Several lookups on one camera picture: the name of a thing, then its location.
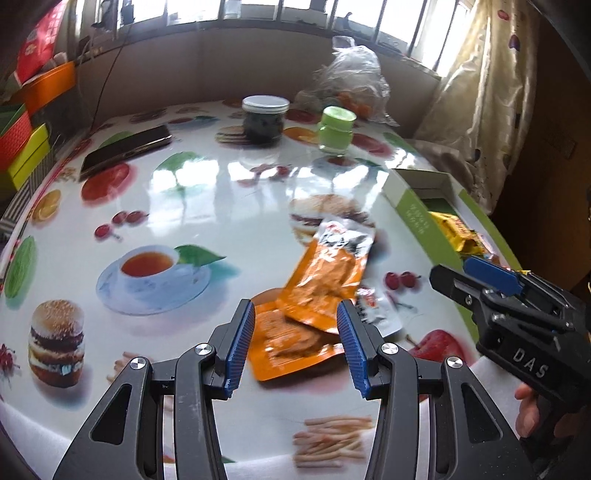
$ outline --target human hand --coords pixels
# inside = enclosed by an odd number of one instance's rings
[[[521,384],[515,390],[515,399],[521,400],[519,415],[515,421],[515,428],[520,437],[527,438],[540,423],[540,411],[538,410],[538,394],[528,385]],[[570,437],[576,435],[581,424],[580,413],[567,413],[554,428],[556,438]]]

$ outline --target curtain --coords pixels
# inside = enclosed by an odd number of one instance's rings
[[[470,194],[490,214],[531,122],[539,17],[527,0],[477,0],[470,15],[415,139],[456,150],[473,177]]]

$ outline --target wall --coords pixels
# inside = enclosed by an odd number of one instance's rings
[[[91,113],[117,51],[79,68]],[[105,87],[98,123],[175,103],[242,98],[256,93],[292,99],[312,73],[332,61],[329,38],[280,30],[195,30],[126,46]],[[392,95],[388,112],[403,136],[418,127],[439,80],[406,61],[379,55]]]
[[[543,22],[534,115],[493,221],[524,268],[567,289],[591,270],[586,189],[591,185],[591,84]],[[569,160],[558,148],[576,142]]]

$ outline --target glass jar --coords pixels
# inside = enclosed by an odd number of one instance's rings
[[[318,147],[330,155],[344,155],[353,140],[357,116],[338,106],[328,106],[318,124]]]
[[[281,97],[254,95],[242,101],[244,135],[254,144],[272,144],[281,138],[290,102]]]

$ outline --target smartphone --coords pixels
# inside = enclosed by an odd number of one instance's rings
[[[166,125],[160,125],[94,150],[84,159],[80,169],[80,181],[128,158],[168,145],[172,137]]]

